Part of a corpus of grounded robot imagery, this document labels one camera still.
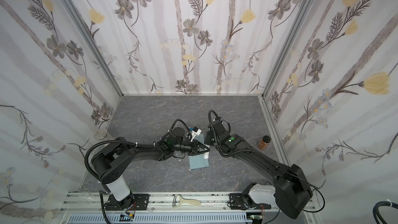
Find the light green envelope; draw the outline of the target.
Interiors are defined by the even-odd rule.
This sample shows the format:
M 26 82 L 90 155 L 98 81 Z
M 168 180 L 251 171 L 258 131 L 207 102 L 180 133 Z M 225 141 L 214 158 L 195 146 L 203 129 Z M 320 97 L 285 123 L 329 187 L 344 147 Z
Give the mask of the light green envelope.
M 199 136 L 196 136 L 194 138 L 195 140 L 204 143 L 204 135 L 203 133 L 200 134 Z M 189 156 L 189 165 L 190 165 L 190 170 L 196 170 L 196 169 L 202 169 L 202 168 L 207 168 L 209 167 L 209 160 L 204 158 L 205 155 L 197 155 L 197 156 Z

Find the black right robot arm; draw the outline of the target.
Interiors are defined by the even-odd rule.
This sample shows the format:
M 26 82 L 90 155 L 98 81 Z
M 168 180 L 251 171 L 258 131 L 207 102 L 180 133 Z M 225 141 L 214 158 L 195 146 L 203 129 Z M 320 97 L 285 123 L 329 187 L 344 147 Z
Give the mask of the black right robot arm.
M 310 183 L 297 165 L 280 163 L 256 150 L 237 134 L 230 134 L 220 118 L 210 121 L 205 140 L 211 141 L 223 157 L 232 157 L 249 164 L 271 181 L 276 205 L 288 217 L 298 218 L 313 197 Z

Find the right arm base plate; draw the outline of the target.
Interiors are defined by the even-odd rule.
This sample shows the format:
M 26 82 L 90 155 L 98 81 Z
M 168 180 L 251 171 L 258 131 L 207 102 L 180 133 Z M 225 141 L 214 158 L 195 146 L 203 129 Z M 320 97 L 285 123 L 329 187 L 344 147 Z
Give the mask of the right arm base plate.
M 243 193 L 231 193 L 229 194 L 229 202 L 227 206 L 232 210 L 268 210 L 272 206 L 269 204 L 257 204 L 255 203 L 249 195 Z

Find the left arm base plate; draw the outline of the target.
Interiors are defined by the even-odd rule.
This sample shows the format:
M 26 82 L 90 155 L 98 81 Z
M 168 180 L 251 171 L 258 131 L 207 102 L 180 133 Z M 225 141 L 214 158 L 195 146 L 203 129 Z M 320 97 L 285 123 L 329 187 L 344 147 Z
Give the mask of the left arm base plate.
M 110 195 L 105 203 L 107 211 L 146 211 L 150 194 L 130 194 L 125 199 L 117 201 L 114 195 Z

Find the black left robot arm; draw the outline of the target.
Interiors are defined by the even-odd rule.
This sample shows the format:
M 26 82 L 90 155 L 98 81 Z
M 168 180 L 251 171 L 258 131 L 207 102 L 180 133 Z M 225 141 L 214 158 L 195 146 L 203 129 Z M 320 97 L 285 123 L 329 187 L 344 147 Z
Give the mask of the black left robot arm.
M 184 128 L 171 128 L 161 139 L 152 144 L 139 144 L 127 141 L 123 137 L 116 140 L 102 141 L 90 147 L 84 157 L 87 171 L 94 176 L 109 194 L 103 203 L 107 211 L 145 210 L 138 206 L 138 197 L 125 182 L 123 172 L 135 161 L 165 161 L 174 156 L 176 151 L 189 156 L 198 156 L 209 152 L 203 143 L 192 138 Z

